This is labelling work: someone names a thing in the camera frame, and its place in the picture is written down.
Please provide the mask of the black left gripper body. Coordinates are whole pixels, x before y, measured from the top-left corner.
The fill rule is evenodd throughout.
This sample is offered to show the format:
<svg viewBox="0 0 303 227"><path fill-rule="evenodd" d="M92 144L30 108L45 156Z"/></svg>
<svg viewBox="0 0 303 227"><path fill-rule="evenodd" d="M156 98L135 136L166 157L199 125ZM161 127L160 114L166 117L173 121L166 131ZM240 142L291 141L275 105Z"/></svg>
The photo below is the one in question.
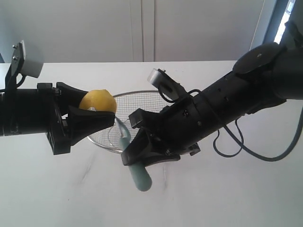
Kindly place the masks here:
<svg viewBox="0 0 303 227"><path fill-rule="evenodd" d="M62 155L70 153L70 140L64 131L62 115L57 100L60 90L53 87L52 83L38 83L37 91L42 98L44 110L47 114L46 136L53 154Z"/></svg>

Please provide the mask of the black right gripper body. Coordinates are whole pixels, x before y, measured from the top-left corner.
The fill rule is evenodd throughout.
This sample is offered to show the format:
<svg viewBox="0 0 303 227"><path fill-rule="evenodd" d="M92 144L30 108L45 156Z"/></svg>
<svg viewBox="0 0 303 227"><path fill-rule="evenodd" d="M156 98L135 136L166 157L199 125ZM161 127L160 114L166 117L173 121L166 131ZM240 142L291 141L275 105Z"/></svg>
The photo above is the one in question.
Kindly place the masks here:
<svg viewBox="0 0 303 227"><path fill-rule="evenodd" d="M180 155L199 153L198 142L218 129L218 99L206 91L186 94L162 110L165 127L160 129L180 138Z"/></svg>

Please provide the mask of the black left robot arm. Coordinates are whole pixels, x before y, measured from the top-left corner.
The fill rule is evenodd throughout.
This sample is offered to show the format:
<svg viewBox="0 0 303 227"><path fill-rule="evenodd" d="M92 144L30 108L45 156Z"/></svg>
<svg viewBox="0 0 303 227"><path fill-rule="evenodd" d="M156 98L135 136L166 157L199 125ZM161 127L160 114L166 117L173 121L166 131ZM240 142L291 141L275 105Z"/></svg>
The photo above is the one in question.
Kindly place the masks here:
<svg viewBox="0 0 303 227"><path fill-rule="evenodd" d="M58 82L0 96L0 134L45 133L54 155L67 154L85 137L114 125L115 114L79 108L86 91Z"/></svg>

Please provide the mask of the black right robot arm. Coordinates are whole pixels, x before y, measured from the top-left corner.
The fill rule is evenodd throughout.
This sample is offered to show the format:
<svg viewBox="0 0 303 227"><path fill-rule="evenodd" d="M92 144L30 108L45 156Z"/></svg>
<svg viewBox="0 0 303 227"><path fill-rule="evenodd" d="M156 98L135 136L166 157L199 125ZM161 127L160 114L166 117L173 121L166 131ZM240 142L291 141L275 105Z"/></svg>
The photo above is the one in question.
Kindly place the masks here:
<svg viewBox="0 0 303 227"><path fill-rule="evenodd" d="M195 155L198 142L246 114L303 97L303 36L286 22L295 42L288 49L275 42L243 55L233 69L204 90L186 91L163 70L148 80L169 105L159 113L137 109L129 115L135 138L122 152L122 162L150 166Z"/></svg>

